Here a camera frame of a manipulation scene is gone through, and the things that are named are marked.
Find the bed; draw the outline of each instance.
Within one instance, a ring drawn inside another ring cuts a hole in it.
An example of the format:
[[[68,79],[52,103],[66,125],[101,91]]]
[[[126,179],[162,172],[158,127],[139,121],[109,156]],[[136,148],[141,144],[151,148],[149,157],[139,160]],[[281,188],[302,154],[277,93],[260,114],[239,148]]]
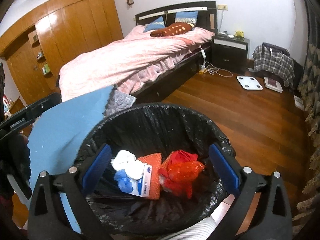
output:
[[[181,11],[198,11],[194,30],[159,38],[143,33],[144,26],[159,16],[169,26]],[[198,72],[203,62],[200,45],[210,54],[211,37],[217,26],[216,2],[153,9],[137,14],[136,25],[123,40],[81,54],[61,68],[62,101],[112,84],[135,96],[137,103],[162,101]]]

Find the wall outlet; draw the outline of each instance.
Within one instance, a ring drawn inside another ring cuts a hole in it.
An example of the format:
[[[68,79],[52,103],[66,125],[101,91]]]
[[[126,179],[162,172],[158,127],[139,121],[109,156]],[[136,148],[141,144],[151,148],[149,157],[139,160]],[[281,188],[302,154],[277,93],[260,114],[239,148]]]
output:
[[[217,10],[228,11],[228,5],[226,5],[226,4],[217,4]]]

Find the white scale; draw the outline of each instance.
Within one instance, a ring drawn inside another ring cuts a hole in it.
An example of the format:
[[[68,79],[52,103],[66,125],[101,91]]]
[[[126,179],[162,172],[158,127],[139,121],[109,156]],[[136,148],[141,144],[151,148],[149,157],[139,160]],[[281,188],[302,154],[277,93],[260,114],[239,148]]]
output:
[[[246,90],[262,90],[263,87],[254,77],[237,76],[237,80]]]

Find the plaid cloth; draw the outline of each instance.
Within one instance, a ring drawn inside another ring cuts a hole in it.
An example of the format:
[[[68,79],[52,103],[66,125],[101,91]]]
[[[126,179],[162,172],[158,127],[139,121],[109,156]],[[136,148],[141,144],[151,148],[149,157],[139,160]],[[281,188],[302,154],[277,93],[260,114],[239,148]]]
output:
[[[266,70],[281,77],[284,86],[293,88],[294,63],[291,57],[280,52],[270,52],[269,49],[260,45],[252,54],[254,58],[254,71]]]

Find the patterned curtain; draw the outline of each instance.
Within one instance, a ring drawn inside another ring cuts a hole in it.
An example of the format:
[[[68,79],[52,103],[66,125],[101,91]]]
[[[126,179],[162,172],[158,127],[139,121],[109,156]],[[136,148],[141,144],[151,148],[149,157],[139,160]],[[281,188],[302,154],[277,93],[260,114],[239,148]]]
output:
[[[308,114],[306,122],[311,127],[308,136],[311,137],[316,151],[310,158],[309,169],[314,170],[314,177],[309,180],[303,193],[310,199],[300,202],[297,208],[299,215],[293,218],[299,225],[293,227],[293,233],[298,234],[303,226],[315,215],[315,209],[320,204],[320,20],[306,2],[309,17],[309,47],[303,78],[299,84],[299,91]]]

